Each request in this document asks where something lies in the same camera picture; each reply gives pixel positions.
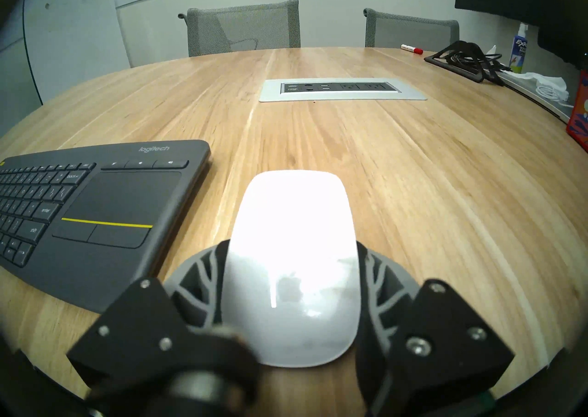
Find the office chair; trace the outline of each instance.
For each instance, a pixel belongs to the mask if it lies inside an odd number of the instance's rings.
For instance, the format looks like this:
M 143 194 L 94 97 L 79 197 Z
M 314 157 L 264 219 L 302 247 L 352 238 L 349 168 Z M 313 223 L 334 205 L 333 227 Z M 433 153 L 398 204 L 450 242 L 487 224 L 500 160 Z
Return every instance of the office chair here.
M 364 9 L 366 48 L 400 48 L 409 45 L 439 51 L 459 40 L 459 23 L 455 20 L 430 20 Z
M 225 9 L 188 9 L 188 55 L 300 48 L 298 0 Z

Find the logitech keyboard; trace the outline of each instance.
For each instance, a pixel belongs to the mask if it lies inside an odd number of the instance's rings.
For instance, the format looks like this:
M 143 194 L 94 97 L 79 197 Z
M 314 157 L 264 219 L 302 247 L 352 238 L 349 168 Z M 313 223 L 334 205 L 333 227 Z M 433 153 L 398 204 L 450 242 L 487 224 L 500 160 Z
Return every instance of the logitech keyboard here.
M 153 274 L 210 150 L 201 140 L 121 143 L 0 162 L 0 265 L 102 312 Z

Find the wood grain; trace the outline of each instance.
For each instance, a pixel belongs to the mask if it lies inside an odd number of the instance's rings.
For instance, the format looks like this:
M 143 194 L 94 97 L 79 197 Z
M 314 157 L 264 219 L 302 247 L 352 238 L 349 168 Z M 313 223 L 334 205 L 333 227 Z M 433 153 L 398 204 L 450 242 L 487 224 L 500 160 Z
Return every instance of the wood grain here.
M 347 190 L 357 238 L 419 282 L 448 281 L 516 352 L 501 396 L 571 347 L 588 308 L 588 155 L 564 125 L 506 87 L 394 49 L 210 55 L 70 89 L 0 140 L 8 157 L 147 140 L 203 139 L 212 165 L 159 273 L 231 236 L 258 173 L 323 170 Z M 258 103 L 267 78 L 397 77 L 427 101 Z M 65 352 L 96 314 L 0 269 L 13 348 L 78 395 Z M 361 415 L 353 350 L 320 368 L 266 368 L 251 415 Z

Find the white mouse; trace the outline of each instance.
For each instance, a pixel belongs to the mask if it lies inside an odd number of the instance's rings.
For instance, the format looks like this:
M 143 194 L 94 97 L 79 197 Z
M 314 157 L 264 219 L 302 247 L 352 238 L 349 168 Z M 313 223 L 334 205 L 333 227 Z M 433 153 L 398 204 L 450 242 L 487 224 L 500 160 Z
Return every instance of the white mouse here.
M 302 368 L 353 343 L 359 261 L 341 180 L 322 171 L 257 175 L 233 227 L 223 277 L 223 323 L 239 328 L 261 363 Z

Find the enter key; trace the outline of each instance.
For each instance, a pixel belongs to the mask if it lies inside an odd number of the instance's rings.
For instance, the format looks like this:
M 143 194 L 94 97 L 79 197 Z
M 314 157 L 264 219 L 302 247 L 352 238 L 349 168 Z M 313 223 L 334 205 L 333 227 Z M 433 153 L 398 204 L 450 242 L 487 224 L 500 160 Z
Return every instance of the enter key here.
M 33 219 L 40 220 L 42 222 L 51 222 L 51 220 L 55 217 L 59 207 L 60 205 L 58 203 L 43 202 L 39 205 L 33 214 Z

